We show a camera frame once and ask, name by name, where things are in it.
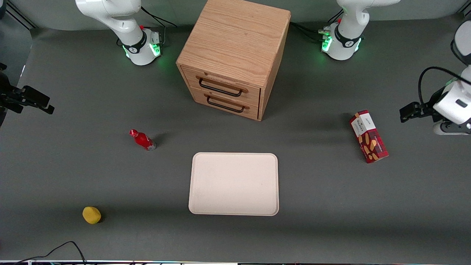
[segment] wooden cabinet top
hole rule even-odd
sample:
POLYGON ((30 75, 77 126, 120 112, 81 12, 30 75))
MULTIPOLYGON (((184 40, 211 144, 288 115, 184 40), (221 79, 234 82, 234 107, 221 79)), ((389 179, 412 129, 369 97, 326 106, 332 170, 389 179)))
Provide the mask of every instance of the wooden cabinet top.
POLYGON ((243 0, 208 0, 177 64, 264 87, 290 17, 243 0))

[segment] wooden drawer cabinet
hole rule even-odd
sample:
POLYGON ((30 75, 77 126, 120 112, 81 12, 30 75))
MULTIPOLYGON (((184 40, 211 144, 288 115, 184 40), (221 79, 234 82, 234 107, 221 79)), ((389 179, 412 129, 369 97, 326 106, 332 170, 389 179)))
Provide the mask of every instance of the wooden drawer cabinet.
POLYGON ((291 13, 243 0, 208 0, 177 66, 193 99, 261 120, 291 13))

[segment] red snack box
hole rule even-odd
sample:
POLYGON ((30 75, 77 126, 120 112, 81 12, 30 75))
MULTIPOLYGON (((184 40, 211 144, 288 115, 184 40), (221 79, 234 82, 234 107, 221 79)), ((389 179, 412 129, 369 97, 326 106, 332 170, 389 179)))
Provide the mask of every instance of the red snack box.
POLYGON ((350 125, 357 136, 367 163, 389 156, 368 110, 358 111, 350 119, 350 125))

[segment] yellow ball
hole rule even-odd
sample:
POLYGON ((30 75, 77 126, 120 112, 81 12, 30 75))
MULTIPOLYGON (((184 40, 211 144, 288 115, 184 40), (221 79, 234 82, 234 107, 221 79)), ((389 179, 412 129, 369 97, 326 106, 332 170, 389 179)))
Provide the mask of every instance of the yellow ball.
POLYGON ((89 224, 96 224, 101 219, 100 211, 98 211, 98 209, 92 206, 85 207, 83 209, 82 216, 83 219, 85 219, 85 221, 87 221, 87 223, 89 224))

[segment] red bottle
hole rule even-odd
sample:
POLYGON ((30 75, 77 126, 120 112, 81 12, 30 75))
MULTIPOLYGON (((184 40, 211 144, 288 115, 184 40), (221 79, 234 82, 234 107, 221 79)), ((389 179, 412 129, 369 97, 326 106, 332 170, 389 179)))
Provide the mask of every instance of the red bottle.
POLYGON ((145 150, 152 151, 155 149, 154 142, 149 137, 147 137, 145 133, 132 129, 129 131, 129 135, 134 137, 136 144, 144 147, 145 150))

